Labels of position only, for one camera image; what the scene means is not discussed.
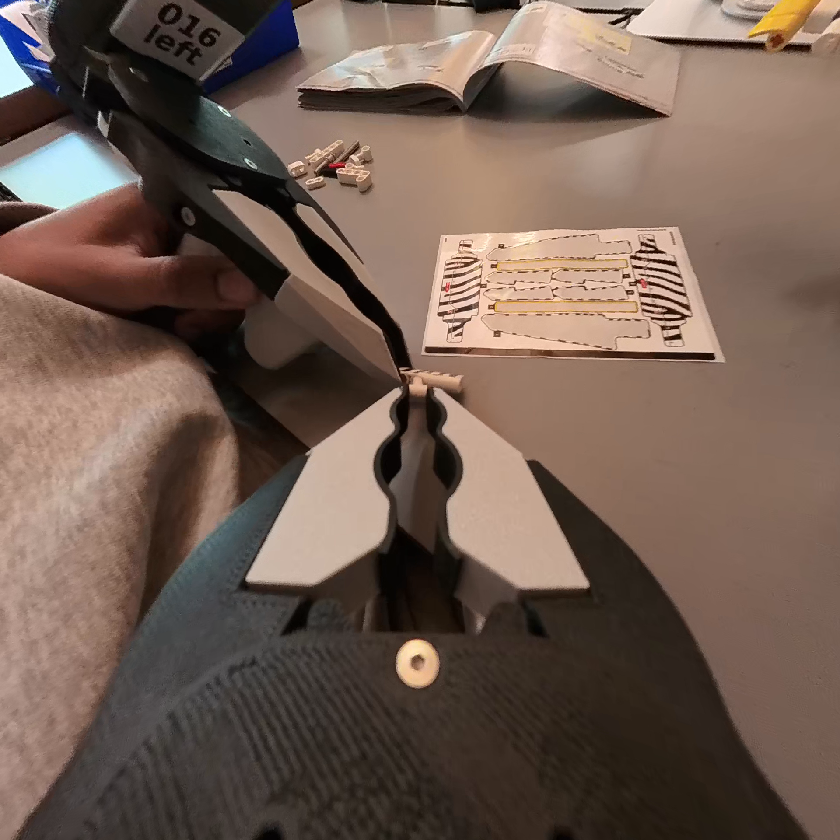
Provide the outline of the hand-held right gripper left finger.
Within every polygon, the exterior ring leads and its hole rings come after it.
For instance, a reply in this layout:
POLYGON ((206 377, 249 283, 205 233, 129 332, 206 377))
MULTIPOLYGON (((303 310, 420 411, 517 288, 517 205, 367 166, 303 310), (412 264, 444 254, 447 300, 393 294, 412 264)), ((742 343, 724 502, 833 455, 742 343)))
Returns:
POLYGON ((396 533, 407 389, 396 387, 309 450, 245 576, 263 592, 378 592, 396 533))

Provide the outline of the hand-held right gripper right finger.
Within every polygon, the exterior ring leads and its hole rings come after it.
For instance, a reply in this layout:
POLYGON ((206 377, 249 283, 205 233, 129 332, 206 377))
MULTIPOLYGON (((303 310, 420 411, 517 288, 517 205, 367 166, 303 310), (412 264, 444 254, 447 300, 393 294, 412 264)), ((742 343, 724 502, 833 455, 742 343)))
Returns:
POLYGON ((427 393, 444 488, 437 551, 445 586, 475 617, 501 604, 591 589, 524 455, 441 389, 427 393))

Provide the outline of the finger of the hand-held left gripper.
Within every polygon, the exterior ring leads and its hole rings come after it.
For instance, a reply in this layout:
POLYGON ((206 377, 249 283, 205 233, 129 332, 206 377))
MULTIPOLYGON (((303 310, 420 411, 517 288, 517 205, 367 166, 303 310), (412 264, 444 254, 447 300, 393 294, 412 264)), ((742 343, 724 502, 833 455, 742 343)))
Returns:
POLYGON ((311 263, 381 331, 395 366, 410 366, 402 328, 370 288, 364 263, 319 207, 297 205, 297 239, 311 263))
POLYGON ((215 194, 289 273, 278 290, 265 292, 267 302, 248 310, 245 348, 250 357, 277 370, 322 343, 370 377, 399 382, 402 366, 395 366, 382 332, 312 264, 297 230, 246 196, 215 194))

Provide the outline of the white striped lego piece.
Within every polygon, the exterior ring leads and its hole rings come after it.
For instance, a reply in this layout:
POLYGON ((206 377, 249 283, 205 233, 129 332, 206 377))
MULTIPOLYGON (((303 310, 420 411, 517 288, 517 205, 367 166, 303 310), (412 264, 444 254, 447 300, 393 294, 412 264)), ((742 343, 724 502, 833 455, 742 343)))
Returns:
POLYGON ((399 369, 402 382, 413 398, 425 398, 433 389, 443 391, 450 396, 459 396, 463 392, 463 376, 438 371, 399 369))

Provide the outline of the zebra print sticker sheet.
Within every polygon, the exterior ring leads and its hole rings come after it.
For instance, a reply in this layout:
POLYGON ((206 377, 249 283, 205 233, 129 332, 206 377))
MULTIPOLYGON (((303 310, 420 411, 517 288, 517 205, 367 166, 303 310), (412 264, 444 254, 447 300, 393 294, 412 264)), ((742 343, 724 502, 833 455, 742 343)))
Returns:
POLYGON ((721 363, 677 227, 440 237, 427 356, 721 363))

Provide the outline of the lego instruction booklet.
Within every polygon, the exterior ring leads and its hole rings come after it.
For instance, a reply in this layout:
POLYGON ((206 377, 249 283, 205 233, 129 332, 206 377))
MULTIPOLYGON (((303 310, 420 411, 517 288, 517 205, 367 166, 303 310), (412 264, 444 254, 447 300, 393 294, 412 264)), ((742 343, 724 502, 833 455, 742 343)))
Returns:
POLYGON ((556 72, 664 117, 675 109, 676 48, 555 2, 525 4, 499 36, 466 30, 353 52, 303 81, 298 105, 321 111, 463 113, 509 63, 556 72))

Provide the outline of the pile of small lego pieces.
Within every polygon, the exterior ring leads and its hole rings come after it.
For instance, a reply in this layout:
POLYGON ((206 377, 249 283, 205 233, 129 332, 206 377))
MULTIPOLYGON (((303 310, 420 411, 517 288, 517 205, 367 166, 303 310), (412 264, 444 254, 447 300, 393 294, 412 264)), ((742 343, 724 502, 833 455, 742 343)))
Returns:
POLYGON ((359 193, 366 193, 373 184, 372 163, 370 145, 357 140, 348 143, 335 140, 288 163, 287 172, 308 192, 315 192, 336 182, 352 187, 359 193))

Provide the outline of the white yellow lego model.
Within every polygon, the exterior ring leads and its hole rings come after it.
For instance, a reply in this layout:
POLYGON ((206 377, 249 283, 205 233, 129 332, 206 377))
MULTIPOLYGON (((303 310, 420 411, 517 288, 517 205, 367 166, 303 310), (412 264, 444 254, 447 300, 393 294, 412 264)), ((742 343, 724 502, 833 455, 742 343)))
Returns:
POLYGON ((770 53, 780 52, 795 36, 812 36, 817 55, 838 52, 838 1, 780 1, 749 31, 748 39, 763 39, 770 53))

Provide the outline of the person's left hand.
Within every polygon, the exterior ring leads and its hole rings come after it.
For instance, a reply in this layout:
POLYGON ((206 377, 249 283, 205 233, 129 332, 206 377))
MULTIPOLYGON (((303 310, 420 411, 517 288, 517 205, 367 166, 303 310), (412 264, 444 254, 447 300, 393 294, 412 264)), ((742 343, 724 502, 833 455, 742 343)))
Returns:
POLYGON ((2 233, 1 269, 115 316, 167 310, 163 327, 187 341, 235 330, 264 300, 225 257, 177 255, 175 232, 134 183, 2 233))

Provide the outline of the blue plastic bin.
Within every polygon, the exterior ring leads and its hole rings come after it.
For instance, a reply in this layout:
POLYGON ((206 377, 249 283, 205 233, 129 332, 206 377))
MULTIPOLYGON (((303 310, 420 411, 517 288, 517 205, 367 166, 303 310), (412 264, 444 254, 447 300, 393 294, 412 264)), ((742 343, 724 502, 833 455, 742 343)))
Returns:
MULTIPOLYGON (((2 82, 14 73, 53 95, 58 83, 49 69, 52 57, 47 45, 46 2, 2 2, 2 54, 9 66, 2 67, 2 82)), ((215 93, 255 70, 299 47, 298 30, 291 2, 281 2, 247 37, 243 44, 203 82, 206 95, 215 93)))

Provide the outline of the person's grey sweater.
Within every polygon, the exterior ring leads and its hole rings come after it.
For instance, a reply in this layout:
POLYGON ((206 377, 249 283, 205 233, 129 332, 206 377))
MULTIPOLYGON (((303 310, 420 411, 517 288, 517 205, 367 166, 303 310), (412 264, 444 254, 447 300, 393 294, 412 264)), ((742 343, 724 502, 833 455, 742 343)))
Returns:
POLYGON ((302 446, 178 339, 1 280, 1 837, 89 729, 140 617, 302 446))

